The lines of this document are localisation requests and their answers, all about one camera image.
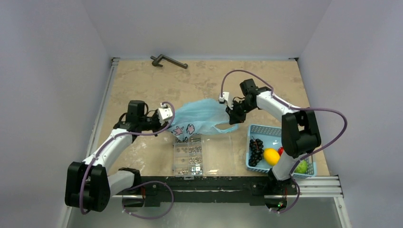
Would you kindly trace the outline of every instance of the grapes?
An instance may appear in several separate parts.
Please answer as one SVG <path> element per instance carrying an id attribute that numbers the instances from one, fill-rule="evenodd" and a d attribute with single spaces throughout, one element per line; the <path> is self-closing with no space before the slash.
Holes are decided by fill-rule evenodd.
<path id="1" fill-rule="evenodd" d="M 259 161 L 263 159 L 262 154 L 263 150 L 263 141 L 260 139 L 249 141 L 249 148 L 250 148 L 250 158 L 248 160 L 248 165 L 251 167 L 257 166 Z"/>

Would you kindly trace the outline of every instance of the yellow lemon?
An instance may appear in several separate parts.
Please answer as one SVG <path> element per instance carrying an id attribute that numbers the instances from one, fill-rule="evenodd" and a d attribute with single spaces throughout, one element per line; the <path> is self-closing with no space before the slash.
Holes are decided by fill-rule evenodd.
<path id="1" fill-rule="evenodd" d="M 280 155 L 273 148 L 265 149 L 263 157 L 267 161 L 267 163 L 271 166 L 275 166 L 277 162 L 280 160 Z"/>

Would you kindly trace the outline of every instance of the black metal bar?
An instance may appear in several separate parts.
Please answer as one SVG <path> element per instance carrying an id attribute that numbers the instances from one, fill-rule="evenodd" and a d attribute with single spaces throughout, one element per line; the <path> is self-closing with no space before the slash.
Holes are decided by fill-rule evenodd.
<path id="1" fill-rule="evenodd" d="M 266 204 L 265 195 L 283 195 L 283 189 L 271 189 L 268 178 L 263 177 L 183 177 L 142 176 L 142 182 L 165 182 L 173 191 L 175 202 L 192 203 L 249 203 L 251 206 Z M 287 186 L 288 195 L 296 195 L 296 189 Z M 130 195 L 132 192 L 121 192 Z M 158 184 L 145 186 L 145 206 L 158 207 L 161 202 L 170 202 L 171 194 L 166 187 Z"/>

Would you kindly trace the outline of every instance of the lime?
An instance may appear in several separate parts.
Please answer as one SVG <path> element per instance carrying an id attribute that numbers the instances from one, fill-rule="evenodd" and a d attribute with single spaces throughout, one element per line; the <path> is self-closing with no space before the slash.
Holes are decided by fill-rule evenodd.
<path id="1" fill-rule="evenodd" d="M 306 173 L 307 171 L 308 171 L 308 162 L 305 160 L 302 160 L 294 170 L 294 172 L 302 174 Z"/>

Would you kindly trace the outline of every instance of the red fruit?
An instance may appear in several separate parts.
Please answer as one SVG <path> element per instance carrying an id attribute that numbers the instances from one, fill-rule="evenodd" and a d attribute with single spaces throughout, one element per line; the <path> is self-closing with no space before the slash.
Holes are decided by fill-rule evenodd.
<path id="1" fill-rule="evenodd" d="M 278 154 L 280 154 L 280 156 L 281 156 L 281 154 L 284 152 L 284 148 L 280 147 L 277 152 L 278 152 Z"/>

